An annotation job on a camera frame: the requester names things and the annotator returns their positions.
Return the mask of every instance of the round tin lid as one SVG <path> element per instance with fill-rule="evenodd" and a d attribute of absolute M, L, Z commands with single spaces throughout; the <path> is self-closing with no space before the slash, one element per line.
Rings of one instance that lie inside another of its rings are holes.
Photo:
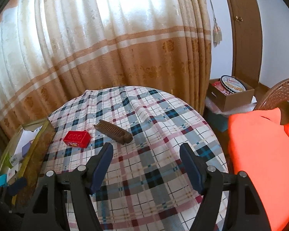
<path fill-rule="evenodd" d="M 221 77 L 221 83 L 232 93 L 238 93 L 246 90 L 242 83 L 228 75 L 223 75 Z"/>

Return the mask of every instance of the red package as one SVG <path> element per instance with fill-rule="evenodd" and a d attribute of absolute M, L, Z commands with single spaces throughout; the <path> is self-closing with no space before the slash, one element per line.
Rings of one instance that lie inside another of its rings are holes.
<path fill-rule="evenodd" d="M 219 91 L 221 91 L 223 94 L 225 95 L 229 95 L 231 94 L 230 91 L 228 91 L 222 84 L 220 81 L 216 81 L 214 83 L 212 83 L 212 85 L 217 88 Z"/>
<path fill-rule="evenodd" d="M 87 131 L 68 131 L 63 141 L 67 146 L 86 148 L 91 140 Z"/>

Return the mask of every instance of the plaid tablecloth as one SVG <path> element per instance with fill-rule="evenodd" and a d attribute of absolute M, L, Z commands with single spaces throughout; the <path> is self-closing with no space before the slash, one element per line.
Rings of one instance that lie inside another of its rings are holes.
<path fill-rule="evenodd" d="M 72 171 L 98 154 L 105 142 L 114 156 L 93 206 L 105 230 L 188 230 L 202 197 L 190 187 L 179 157 L 181 143 L 190 144 L 208 165 L 227 171 L 222 149 L 204 119 L 184 101 L 146 87 L 87 90 L 49 117 L 57 133 L 46 155 L 41 176 L 48 170 Z M 100 119 L 133 134 L 121 145 L 94 129 Z M 87 130 L 88 147 L 66 146 L 69 130 Z M 71 230 L 78 230 L 71 196 L 66 193 Z M 227 208 L 223 193 L 215 230 L 221 230 Z"/>

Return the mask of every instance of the door knob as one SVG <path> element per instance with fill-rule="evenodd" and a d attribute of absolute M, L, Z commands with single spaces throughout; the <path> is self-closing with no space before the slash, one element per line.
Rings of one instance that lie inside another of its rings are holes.
<path fill-rule="evenodd" d="M 236 19 L 236 21 L 238 21 L 238 22 L 242 22 L 242 21 L 243 21 L 243 18 L 242 18 L 242 17 L 236 16 L 235 19 Z"/>

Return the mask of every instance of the white wall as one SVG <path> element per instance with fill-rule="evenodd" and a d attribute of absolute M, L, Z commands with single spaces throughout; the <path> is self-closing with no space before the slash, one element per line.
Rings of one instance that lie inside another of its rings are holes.
<path fill-rule="evenodd" d="M 272 87 L 289 78 L 289 8 L 283 0 L 257 0 L 263 33 L 260 83 Z"/>
<path fill-rule="evenodd" d="M 232 29 L 227 0 L 212 0 L 216 21 L 222 30 L 223 40 L 217 47 L 212 42 L 212 66 L 210 79 L 220 78 L 232 73 Z M 213 14 L 210 0 L 207 0 L 211 29 L 213 29 Z"/>

